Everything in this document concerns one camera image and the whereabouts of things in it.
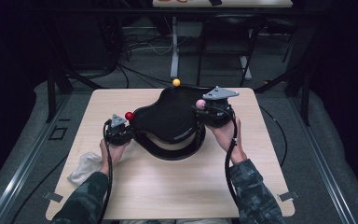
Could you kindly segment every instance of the handheld controller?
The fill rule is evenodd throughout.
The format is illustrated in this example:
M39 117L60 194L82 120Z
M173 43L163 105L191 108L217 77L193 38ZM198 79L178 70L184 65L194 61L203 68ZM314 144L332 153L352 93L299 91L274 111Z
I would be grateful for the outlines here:
M133 118L133 114L126 114L126 117ZM114 114L112 119L106 122L105 141L115 146L122 146L133 138L133 131L130 125L126 126L127 120Z
M193 106L198 120L205 125L215 128L229 123L234 116L234 110L227 98L240 95L237 91L229 91L220 87L202 96Z

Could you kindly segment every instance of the camouflage sleeve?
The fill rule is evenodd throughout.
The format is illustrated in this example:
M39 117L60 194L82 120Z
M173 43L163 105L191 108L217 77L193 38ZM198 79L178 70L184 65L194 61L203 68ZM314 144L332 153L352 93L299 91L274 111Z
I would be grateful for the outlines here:
M103 196L108 185L107 176L93 173L68 198L51 223L97 223L103 208Z
M250 160L230 167L241 223L284 223L281 208Z

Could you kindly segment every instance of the yellow ball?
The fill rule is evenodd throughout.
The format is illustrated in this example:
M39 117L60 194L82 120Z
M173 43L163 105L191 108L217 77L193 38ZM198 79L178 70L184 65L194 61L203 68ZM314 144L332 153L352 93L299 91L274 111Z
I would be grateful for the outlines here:
M178 86L180 86L180 80L178 78L176 78L173 80L172 84L174 87L178 87Z

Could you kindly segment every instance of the person's left hand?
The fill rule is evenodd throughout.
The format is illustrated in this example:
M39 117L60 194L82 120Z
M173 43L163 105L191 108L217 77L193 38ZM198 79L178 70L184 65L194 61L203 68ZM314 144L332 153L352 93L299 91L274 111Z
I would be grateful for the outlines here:
M126 148L126 146L129 143L130 143L130 141L125 143L122 146L109 145L110 157L112 158L112 167L113 168L115 168L116 164L118 164L118 162L120 161L121 157L123 156L124 149ZM109 163L107 160L106 144L103 139L101 140L101 143L100 143L100 149L101 149L101 154L102 154L102 158L103 158L103 166L101 167L100 172L108 175L109 174Z

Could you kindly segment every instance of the spherical marker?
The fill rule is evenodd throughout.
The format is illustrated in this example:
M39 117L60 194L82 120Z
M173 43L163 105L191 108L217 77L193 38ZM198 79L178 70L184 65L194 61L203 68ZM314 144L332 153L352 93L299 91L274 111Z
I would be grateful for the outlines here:
M133 120L133 113L132 112L127 112L125 115L125 118L129 121Z
M172 84L173 84L174 87L180 86L180 80L179 80L179 78L174 79L173 82L172 82Z
M203 109L205 109L205 104L206 104L206 102L204 100L200 99L196 102L196 107L200 110L203 110Z

